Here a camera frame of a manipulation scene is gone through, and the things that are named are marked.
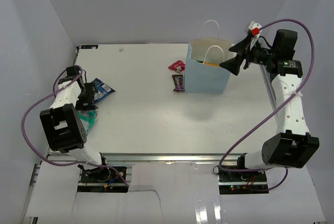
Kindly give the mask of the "brown M&M's candy packet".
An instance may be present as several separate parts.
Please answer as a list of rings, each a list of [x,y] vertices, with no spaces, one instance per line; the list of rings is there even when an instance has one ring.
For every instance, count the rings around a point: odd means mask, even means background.
[[[173,89],[173,91],[175,92],[184,92],[184,83],[183,83],[183,75],[178,74],[178,75],[172,75],[173,78],[173,82],[174,82],[174,86],[175,88]]]

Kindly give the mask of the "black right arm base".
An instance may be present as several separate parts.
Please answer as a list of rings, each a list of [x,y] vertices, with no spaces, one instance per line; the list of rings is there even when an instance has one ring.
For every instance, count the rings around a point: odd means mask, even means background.
[[[215,166],[212,170],[218,178],[220,195],[268,194],[269,187],[265,173],[226,172]]]

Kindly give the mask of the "pink Himalaya candy packet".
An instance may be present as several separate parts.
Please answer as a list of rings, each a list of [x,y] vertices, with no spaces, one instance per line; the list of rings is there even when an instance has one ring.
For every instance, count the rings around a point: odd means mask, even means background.
[[[173,70],[177,73],[182,73],[185,70],[185,63],[181,60],[178,60],[171,64],[168,69]]]

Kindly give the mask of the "green Fox's candy bag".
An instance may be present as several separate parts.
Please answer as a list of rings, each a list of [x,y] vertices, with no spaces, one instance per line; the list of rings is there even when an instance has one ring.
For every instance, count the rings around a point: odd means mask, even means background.
[[[97,110],[78,111],[79,118],[84,126],[86,134],[88,134],[98,121]]]

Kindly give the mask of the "light blue paper bag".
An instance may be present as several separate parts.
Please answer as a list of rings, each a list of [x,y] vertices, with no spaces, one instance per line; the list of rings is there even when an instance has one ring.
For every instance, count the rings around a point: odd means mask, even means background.
[[[230,72],[221,67],[204,65],[213,63],[219,65],[234,57],[229,51],[232,42],[220,38],[220,26],[215,20],[208,20],[203,24],[214,22],[218,33],[216,36],[192,40],[188,43],[184,70],[184,88],[187,93],[218,93],[222,94],[230,78]]]

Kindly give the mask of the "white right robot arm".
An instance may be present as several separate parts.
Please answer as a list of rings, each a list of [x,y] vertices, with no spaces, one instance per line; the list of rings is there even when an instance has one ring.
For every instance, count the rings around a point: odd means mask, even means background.
[[[297,32],[279,29],[273,45],[267,48],[258,42],[259,34],[258,28],[249,29],[246,38],[229,49],[236,56],[220,63],[234,75],[251,63],[265,67],[276,100],[273,115],[277,133],[264,142],[261,150],[242,154],[233,169],[243,182],[266,169],[302,168],[319,148],[319,139],[310,134],[303,112],[300,89],[305,79],[301,62],[293,58]]]

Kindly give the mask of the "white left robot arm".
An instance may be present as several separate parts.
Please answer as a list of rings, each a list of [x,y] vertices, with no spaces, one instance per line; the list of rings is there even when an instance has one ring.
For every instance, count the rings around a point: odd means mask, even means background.
[[[100,182],[110,177],[110,168],[105,166],[102,154],[87,143],[87,133],[78,111],[94,110],[96,85],[85,82],[82,68],[67,67],[66,76],[57,82],[54,102],[47,110],[40,112],[40,120],[48,145],[52,151],[69,154],[84,162],[86,169]]]

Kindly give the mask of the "orange Kettle chips bag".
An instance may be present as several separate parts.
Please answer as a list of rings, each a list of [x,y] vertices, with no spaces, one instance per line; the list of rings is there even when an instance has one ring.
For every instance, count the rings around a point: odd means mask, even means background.
[[[214,66],[214,67],[220,67],[219,65],[217,64],[213,64],[213,63],[203,63],[204,65],[208,65],[208,66]]]

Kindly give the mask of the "dark blue chips bag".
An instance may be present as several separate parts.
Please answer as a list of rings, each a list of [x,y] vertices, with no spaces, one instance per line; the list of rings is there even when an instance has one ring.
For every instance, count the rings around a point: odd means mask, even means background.
[[[94,94],[93,104],[98,103],[99,101],[103,100],[108,95],[115,92],[113,88],[105,84],[102,80],[95,78],[93,83],[96,86],[96,93]]]

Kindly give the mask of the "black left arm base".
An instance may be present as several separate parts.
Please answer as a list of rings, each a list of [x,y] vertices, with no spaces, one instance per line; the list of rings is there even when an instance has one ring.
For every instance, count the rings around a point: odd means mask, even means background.
[[[127,193],[128,187],[114,170],[88,174],[82,171],[77,187],[82,193]]]

